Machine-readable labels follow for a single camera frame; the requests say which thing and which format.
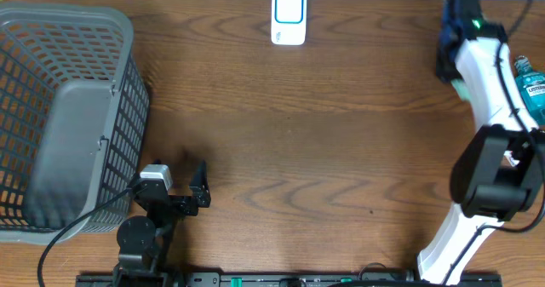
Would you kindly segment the teal Listerine mouthwash bottle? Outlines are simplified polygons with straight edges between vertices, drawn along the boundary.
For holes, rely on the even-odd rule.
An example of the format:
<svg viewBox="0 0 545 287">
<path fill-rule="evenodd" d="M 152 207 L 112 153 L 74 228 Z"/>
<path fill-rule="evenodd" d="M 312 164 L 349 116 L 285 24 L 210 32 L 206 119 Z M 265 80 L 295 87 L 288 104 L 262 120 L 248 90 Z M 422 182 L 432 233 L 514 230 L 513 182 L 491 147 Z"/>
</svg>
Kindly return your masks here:
<svg viewBox="0 0 545 287">
<path fill-rule="evenodd" d="M 544 73 L 533 69 L 529 59 L 520 55 L 514 60 L 515 82 L 529 114 L 544 126 Z"/>
</svg>

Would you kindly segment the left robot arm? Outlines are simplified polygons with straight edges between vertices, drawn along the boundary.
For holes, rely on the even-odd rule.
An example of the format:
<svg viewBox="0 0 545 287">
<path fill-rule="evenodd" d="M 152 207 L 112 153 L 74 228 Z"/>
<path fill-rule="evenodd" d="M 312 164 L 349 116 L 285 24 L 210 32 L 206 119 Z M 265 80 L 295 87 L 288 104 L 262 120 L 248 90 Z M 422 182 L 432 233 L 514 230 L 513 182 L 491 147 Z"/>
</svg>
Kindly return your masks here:
<svg viewBox="0 0 545 287">
<path fill-rule="evenodd" d="M 118 264 L 114 286 L 184 286 L 184 275 L 165 266 L 180 221 L 196 216 L 211 203 L 207 164 L 192 177 L 190 196 L 169 194 L 173 180 L 165 164 L 148 164 L 128 185 L 129 196 L 146 213 L 132 216 L 118 228 Z"/>
</svg>

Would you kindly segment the mint green wipes pack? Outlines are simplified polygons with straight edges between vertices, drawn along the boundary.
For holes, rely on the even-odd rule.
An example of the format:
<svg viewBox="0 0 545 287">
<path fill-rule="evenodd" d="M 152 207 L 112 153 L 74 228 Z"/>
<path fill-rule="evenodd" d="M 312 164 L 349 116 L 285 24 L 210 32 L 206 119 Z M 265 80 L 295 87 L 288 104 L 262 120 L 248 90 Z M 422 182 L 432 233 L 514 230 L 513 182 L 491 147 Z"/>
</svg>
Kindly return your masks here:
<svg viewBox="0 0 545 287">
<path fill-rule="evenodd" d="M 454 90 L 456 91 L 458 97 L 461 101 L 469 102 L 471 100 L 471 96 L 468 91 L 468 87 L 465 84 L 465 82 L 461 79 L 454 79 L 450 82 Z"/>
</svg>

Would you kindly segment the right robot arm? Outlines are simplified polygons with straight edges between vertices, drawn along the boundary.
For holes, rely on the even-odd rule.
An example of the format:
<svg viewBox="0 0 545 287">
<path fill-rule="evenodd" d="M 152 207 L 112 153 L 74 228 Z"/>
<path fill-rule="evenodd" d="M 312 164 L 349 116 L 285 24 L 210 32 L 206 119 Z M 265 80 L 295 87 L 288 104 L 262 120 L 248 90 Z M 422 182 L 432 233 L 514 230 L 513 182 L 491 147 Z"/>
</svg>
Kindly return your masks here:
<svg viewBox="0 0 545 287">
<path fill-rule="evenodd" d="M 444 0 L 435 74 L 467 101 L 475 135 L 450 174 L 452 203 L 431 243 L 417 256 L 418 278 L 458 285 L 462 272 L 495 231 L 526 212 L 544 185 L 544 133 L 525 107 L 509 65 L 510 32 L 488 21 L 480 0 Z"/>
</svg>

